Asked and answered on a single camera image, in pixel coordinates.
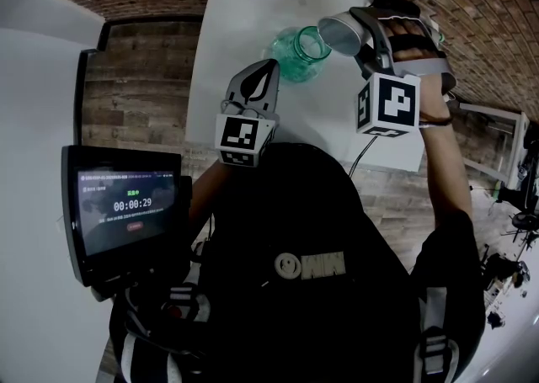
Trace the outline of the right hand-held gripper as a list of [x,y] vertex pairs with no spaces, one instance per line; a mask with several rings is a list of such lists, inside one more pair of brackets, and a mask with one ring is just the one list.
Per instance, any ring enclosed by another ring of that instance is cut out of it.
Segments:
[[[360,38],[355,61],[366,85],[356,97],[356,132],[370,136],[403,136],[419,128],[443,126],[447,120],[419,118],[420,78],[439,74],[441,92],[446,95],[455,86],[446,54],[438,50],[439,38],[423,28],[423,36],[386,36],[382,23],[369,8],[351,8]],[[393,62],[392,48],[418,47],[434,51],[436,58]]]

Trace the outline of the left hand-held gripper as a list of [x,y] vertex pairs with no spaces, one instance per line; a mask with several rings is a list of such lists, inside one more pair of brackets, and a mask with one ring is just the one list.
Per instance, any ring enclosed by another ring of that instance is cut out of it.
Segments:
[[256,168],[280,123],[277,104],[280,64],[255,62],[235,75],[216,116],[215,149],[221,163]]

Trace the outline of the person's right hand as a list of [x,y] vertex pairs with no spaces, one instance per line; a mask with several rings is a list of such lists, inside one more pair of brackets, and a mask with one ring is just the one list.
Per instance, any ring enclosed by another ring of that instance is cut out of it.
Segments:
[[[415,21],[410,20],[385,20],[385,32],[388,38],[397,35],[417,35],[423,36],[422,29]],[[392,48],[392,56],[394,61],[414,61],[426,58],[436,58],[434,51],[420,49],[416,46],[408,50],[396,50]]]

